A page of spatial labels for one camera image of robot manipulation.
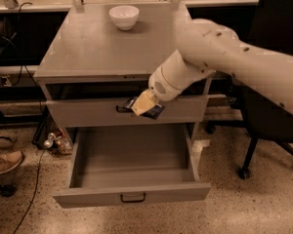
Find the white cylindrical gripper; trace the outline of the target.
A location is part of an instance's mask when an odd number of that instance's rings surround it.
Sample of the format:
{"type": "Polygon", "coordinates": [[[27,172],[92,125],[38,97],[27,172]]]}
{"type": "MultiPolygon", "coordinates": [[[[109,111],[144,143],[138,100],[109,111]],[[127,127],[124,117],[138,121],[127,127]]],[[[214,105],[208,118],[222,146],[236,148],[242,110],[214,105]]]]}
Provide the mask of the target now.
{"type": "Polygon", "coordinates": [[[191,84],[204,80],[215,73],[207,67],[195,66],[183,59],[176,50],[148,79],[148,89],[143,91],[132,105],[133,112],[140,116],[154,108],[158,101],[170,101],[191,84]]]}

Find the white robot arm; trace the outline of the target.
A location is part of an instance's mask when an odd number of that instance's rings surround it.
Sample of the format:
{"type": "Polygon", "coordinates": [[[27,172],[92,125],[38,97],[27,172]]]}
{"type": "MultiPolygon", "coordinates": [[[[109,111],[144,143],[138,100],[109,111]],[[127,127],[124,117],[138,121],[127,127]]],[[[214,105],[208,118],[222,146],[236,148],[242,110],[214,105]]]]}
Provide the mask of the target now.
{"type": "Polygon", "coordinates": [[[177,50],[150,75],[148,88],[132,110],[142,115],[215,71],[230,75],[293,115],[293,56],[246,44],[232,29],[208,19],[178,25],[177,50]]]}

